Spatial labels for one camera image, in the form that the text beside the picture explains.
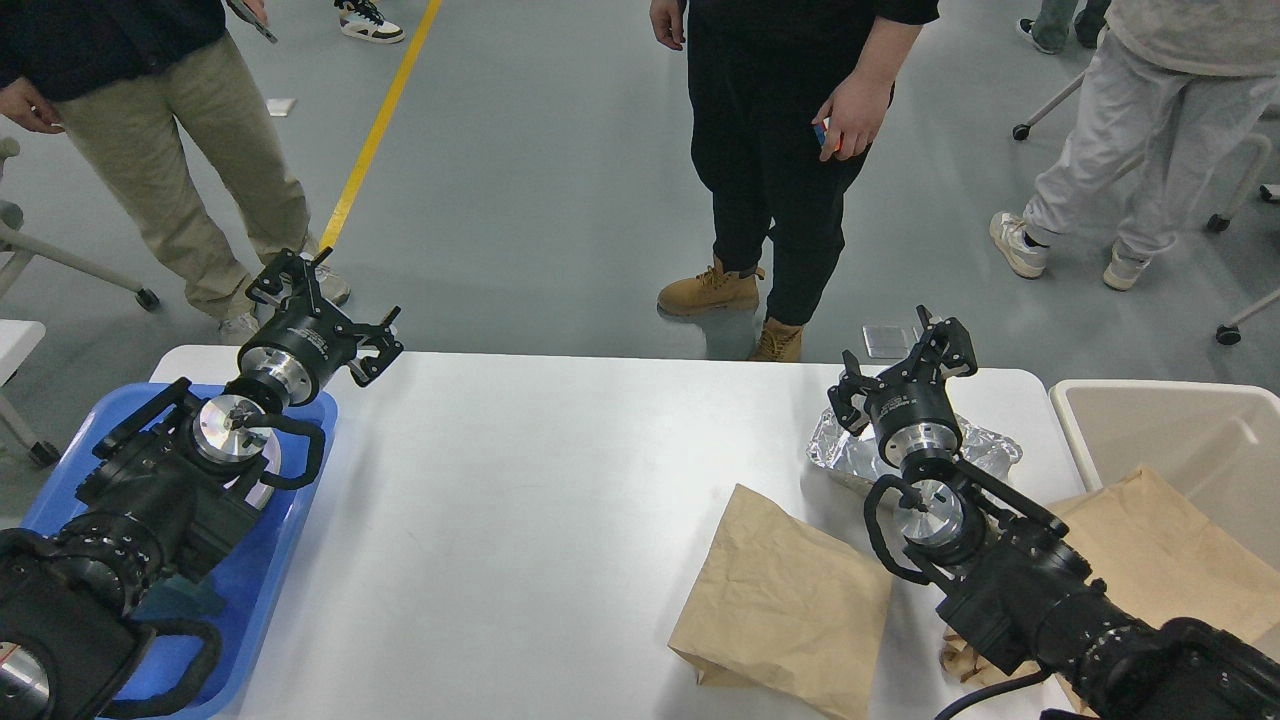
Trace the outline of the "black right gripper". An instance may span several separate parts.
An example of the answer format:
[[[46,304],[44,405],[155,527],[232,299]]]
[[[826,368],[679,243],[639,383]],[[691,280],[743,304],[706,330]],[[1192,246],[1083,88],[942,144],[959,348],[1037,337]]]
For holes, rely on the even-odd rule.
[[[828,388],[836,421],[860,436],[873,424],[881,457],[905,470],[911,460],[960,455],[964,433],[948,400],[946,380],[979,372],[966,327],[955,316],[940,319],[916,306],[922,336],[905,359],[905,378],[881,389],[881,379],[865,375],[854,352],[842,352],[844,372]]]

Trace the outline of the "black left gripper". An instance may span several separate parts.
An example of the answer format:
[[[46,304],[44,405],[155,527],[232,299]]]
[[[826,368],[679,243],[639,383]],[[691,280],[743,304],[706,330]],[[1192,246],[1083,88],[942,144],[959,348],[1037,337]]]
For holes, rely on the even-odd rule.
[[[404,348],[394,329],[401,306],[375,324],[347,316],[337,323],[337,274],[328,254],[283,251],[244,291],[253,305],[248,318],[262,327],[239,350],[238,382],[264,387],[243,392],[262,396],[264,407],[311,404],[340,366],[357,387],[369,387]]]

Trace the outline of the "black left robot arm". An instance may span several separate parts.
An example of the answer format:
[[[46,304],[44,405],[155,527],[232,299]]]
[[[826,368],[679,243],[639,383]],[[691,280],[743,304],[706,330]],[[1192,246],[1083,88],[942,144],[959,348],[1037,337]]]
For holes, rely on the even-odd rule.
[[[197,396],[174,380],[93,447],[84,510],[51,536],[3,532],[3,716],[136,719],[179,712],[215,673],[221,633],[204,619],[142,619],[161,582],[200,583],[266,516],[320,475],[325,430],[288,415],[339,368],[374,382],[402,352],[393,307],[349,319],[319,260],[285,251],[248,287],[275,310],[239,350],[238,375]]]

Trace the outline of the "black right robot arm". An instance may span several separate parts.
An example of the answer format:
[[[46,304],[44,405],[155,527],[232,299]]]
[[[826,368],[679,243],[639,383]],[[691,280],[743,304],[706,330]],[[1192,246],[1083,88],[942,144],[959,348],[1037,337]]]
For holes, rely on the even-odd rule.
[[[941,588],[940,618],[1007,674],[940,716],[1057,674],[1102,719],[1275,719],[1274,660],[1193,618],[1152,628],[1124,612],[1060,518],[963,456],[945,384],[978,372],[972,337],[956,318],[924,306],[916,315],[919,340],[881,374],[865,375],[845,351],[828,398],[850,434],[874,430],[890,468],[861,510],[876,556],[906,582]]]

